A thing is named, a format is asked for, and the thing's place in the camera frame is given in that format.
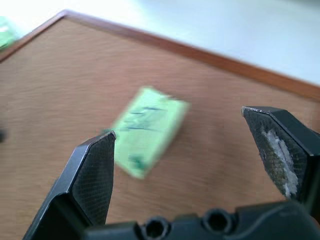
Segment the white residue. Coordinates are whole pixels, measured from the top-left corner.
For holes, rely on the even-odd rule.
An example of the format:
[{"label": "white residue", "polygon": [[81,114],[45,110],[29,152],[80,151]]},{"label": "white residue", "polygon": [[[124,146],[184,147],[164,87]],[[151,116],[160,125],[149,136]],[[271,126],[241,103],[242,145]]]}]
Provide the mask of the white residue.
[{"label": "white residue", "polygon": [[280,140],[273,130],[266,133],[264,130],[262,134],[267,138],[270,146],[279,159],[283,163],[283,170],[286,174],[287,182],[283,185],[285,189],[285,196],[290,198],[291,194],[296,195],[298,191],[298,177],[294,170],[294,162],[288,150],[285,141]]}]

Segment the textured grip pad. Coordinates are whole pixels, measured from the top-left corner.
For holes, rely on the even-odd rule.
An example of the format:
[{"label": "textured grip pad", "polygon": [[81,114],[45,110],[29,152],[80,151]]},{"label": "textured grip pad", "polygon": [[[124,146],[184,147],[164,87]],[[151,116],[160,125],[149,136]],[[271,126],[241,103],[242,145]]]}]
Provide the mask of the textured grip pad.
[{"label": "textured grip pad", "polygon": [[106,222],[114,183],[115,139],[110,133],[90,146],[71,189],[93,225]]},{"label": "textured grip pad", "polygon": [[299,200],[307,170],[305,151],[270,115],[245,108],[247,121],[265,171],[288,199]]}]

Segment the white floor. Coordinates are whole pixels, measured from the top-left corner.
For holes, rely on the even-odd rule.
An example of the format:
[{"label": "white floor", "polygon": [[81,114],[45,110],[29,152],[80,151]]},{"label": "white floor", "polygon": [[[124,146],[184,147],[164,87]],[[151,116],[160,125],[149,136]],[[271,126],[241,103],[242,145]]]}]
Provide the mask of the white floor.
[{"label": "white floor", "polygon": [[65,8],[320,86],[320,0],[11,0],[0,15],[24,35]]}]

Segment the green sponge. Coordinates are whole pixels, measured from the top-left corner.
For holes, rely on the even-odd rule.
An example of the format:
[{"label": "green sponge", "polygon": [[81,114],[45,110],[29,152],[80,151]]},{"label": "green sponge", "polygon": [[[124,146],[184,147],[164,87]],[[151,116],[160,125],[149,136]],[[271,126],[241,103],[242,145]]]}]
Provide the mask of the green sponge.
[{"label": "green sponge", "polygon": [[0,16],[0,50],[17,40],[17,33],[4,16]]},{"label": "green sponge", "polygon": [[152,87],[141,88],[112,127],[115,163],[143,179],[172,141],[188,107]]}]

